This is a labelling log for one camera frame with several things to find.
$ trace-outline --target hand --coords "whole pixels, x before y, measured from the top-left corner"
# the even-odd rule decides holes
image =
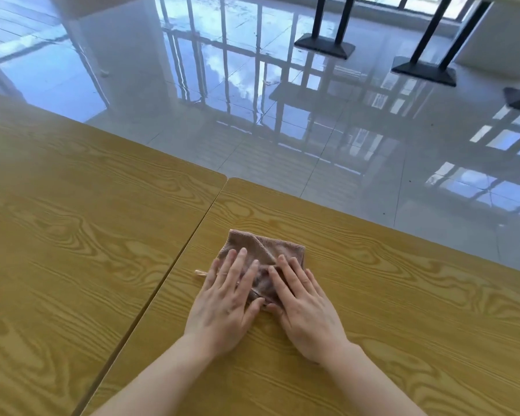
[[[264,304],[264,298],[258,298],[244,310],[258,272],[258,261],[254,260],[237,286],[246,256],[246,248],[239,254],[230,250],[221,268],[218,258],[212,262],[187,318],[185,336],[195,336],[195,343],[203,347],[210,358],[233,349]]]
[[[267,309],[306,359],[325,365],[334,352],[350,344],[339,315],[310,270],[302,270],[296,258],[291,258],[291,265],[283,255],[277,261],[289,287],[270,266],[270,278],[284,309],[274,303]]]

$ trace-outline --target floor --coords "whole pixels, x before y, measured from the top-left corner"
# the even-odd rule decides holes
[[[0,0],[0,93],[520,269],[520,82],[390,73],[420,34],[359,19],[347,60],[274,0]],[[323,35],[339,17],[327,13]],[[423,59],[450,41],[434,38]]]

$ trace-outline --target folded towel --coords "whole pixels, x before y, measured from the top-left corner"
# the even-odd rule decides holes
[[[287,261],[295,257],[300,266],[303,267],[305,247],[293,242],[282,241],[281,239],[266,238],[254,233],[232,229],[229,231],[227,242],[218,254],[218,258],[223,261],[229,250],[239,251],[242,247],[245,247],[248,253],[241,272],[241,278],[255,259],[258,260],[259,264],[258,273],[252,283],[252,289],[248,294],[247,301],[251,302],[256,298],[262,297],[265,299],[265,304],[276,303],[281,306],[281,301],[268,274],[268,267],[273,265],[283,281],[285,281],[281,269],[275,265],[277,257],[283,254]],[[202,276],[206,274],[199,270],[195,273]]]

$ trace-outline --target left hand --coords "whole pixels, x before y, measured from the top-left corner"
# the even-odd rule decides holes
[[[258,298],[244,310],[258,271],[255,260],[237,286],[246,256],[245,248],[239,254],[230,250],[221,268],[218,258],[212,262],[187,318],[185,336],[194,336],[210,358],[235,348],[264,304],[264,298]]]

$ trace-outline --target wooden table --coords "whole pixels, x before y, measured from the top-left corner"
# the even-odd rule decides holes
[[[0,96],[0,416],[87,401],[225,181]]]
[[[520,415],[520,272],[268,188],[230,179],[85,409],[128,384],[182,333],[229,229],[306,246],[351,341],[429,415]],[[268,314],[216,361],[185,415],[354,411]]]

